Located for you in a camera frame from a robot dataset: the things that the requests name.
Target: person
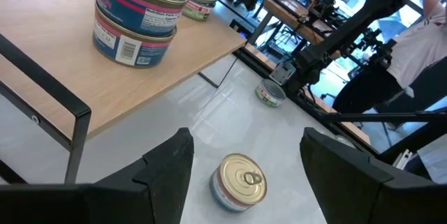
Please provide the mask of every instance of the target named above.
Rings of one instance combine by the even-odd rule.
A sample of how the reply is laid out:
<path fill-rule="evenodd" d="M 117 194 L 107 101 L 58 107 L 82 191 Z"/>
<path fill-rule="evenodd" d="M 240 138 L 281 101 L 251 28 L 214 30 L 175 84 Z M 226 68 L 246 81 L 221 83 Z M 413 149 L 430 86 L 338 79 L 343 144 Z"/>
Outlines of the person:
<path fill-rule="evenodd" d="M 423 15 L 423 21 L 394 38 L 388 69 L 367 68 L 346 84 L 332 106 L 336 111 L 363 113 L 397 95 L 447 56 L 446 9 L 439 0 L 423 0 Z"/>

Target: black metal table frame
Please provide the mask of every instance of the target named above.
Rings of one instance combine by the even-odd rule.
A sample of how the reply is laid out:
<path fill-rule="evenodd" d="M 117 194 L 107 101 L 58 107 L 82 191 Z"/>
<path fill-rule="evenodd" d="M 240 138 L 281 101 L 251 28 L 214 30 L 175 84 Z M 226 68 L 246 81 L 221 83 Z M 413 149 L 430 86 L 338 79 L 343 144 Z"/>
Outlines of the black metal table frame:
<path fill-rule="evenodd" d="M 74 184 L 78 174 L 91 117 L 89 106 L 82 102 L 75 94 L 69 91 L 63 84 L 57 81 L 51 74 L 41 68 L 35 61 L 29 58 L 1 34 L 0 54 L 40 86 L 48 95 L 64 106 L 75 117 L 73 136 L 69 139 L 42 114 L 30 106 L 30 104 L 0 80 L 0 94 L 70 152 L 64 181 L 67 184 Z M 0 176 L 10 184 L 26 183 L 20 175 L 10 169 L 3 161 L 0 161 Z"/>

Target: white floor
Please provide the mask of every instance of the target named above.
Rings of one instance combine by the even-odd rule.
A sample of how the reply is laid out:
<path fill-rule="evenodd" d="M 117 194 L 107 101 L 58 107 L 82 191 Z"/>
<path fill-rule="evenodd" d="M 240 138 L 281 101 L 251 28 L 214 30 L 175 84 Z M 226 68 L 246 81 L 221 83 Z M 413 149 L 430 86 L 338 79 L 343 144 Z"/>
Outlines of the white floor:
<path fill-rule="evenodd" d="M 218 82 L 235 59 L 204 71 Z M 187 126 L 196 148 L 183 224 L 324 223 L 304 173 L 299 143 L 306 126 L 328 133 L 291 101 L 273 109 L 254 94 L 261 78 L 237 62 L 219 90 L 197 75 L 86 143 L 78 183 L 95 182 L 132 163 Z M 0 99 L 0 157 L 33 184 L 61 183 L 68 152 Z M 251 156 L 268 180 L 266 198 L 243 214 L 214 203 L 208 180 L 233 152 Z"/>

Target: white shirt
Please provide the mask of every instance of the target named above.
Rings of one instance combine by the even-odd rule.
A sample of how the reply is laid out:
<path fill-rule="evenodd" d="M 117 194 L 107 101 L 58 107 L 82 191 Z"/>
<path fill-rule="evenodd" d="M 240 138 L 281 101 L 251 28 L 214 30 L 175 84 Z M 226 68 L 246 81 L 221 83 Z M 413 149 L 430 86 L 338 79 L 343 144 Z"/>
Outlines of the white shirt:
<path fill-rule="evenodd" d="M 409 86 L 428 66 L 447 56 L 446 10 L 439 4 L 430 16 L 394 39 L 388 72 L 402 88 Z"/>

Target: table top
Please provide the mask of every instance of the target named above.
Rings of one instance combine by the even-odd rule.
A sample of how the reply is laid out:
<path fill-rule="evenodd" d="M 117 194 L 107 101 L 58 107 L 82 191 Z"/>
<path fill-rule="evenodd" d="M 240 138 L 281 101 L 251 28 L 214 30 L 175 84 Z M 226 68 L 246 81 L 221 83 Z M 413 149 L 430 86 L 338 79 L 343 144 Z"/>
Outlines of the table top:
<path fill-rule="evenodd" d="M 276 64 L 269 60 L 262 52 L 260 52 L 258 49 L 256 49 L 253 45 L 247 44 L 245 48 L 251 52 L 255 57 L 257 57 L 259 60 L 261 60 L 268 68 L 274 69 L 276 67 Z M 312 99 L 311 94 L 308 92 L 307 87 L 304 87 L 305 94 L 308 98 Z M 331 113 L 331 112 L 337 112 L 334 110 L 334 108 L 330 107 L 327 103 L 323 101 L 318 96 L 315 96 L 315 102 L 317 105 L 319 105 L 324 111 Z M 342 122 L 342 125 L 344 125 L 347 129 L 349 129 L 352 133 L 357 135 L 361 140 L 371 145 L 371 141 L 369 140 L 369 136 L 364 133 L 362 130 L 360 130 L 356 125 L 352 124 L 351 122 Z"/>
<path fill-rule="evenodd" d="M 296 15 L 300 16 L 307 16 L 309 11 L 300 3 L 298 3 L 296 0 L 280 0 L 283 4 L 285 4 L 287 7 L 289 7 L 291 10 L 294 11 Z M 286 9 L 282 8 L 279 4 L 277 4 L 273 0 L 265 0 L 264 1 L 264 7 L 271 12 L 276 18 L 287 24 L 288 26 L 292 28 L 298 27 L 301 23 L 297 21 L 296 16 L 290 14 Z M 320 31 L 332 31 L 332 28 L 329 27 L 324 22 L 317 20 L 313 23 L 313 26 Z M 320 43 L 322 40 L 324 40 L 323 37 L 321 37 L 319 34 L 317 34 L 314 30 L 307 26 L 303 26 L 297 30 L 297 33 L 299 33 L 304 39 L 308 40 L 311 44 L 317 44 Z M 337 59 L 341 57 L 340 52 L 336 51 L 332 56 L 331 59 Z"/>
<path fill-rule="evenodd" d="M 93 24 L 94 0 L 1 0 L 0 32 L 90 106 L 87 139 L 245 42 L 213 15 L 181 17 L 163 61 L 137 69 L 95 49 Z M 0 80 L 71 139 L 74 117 L 1 56 Z"/>

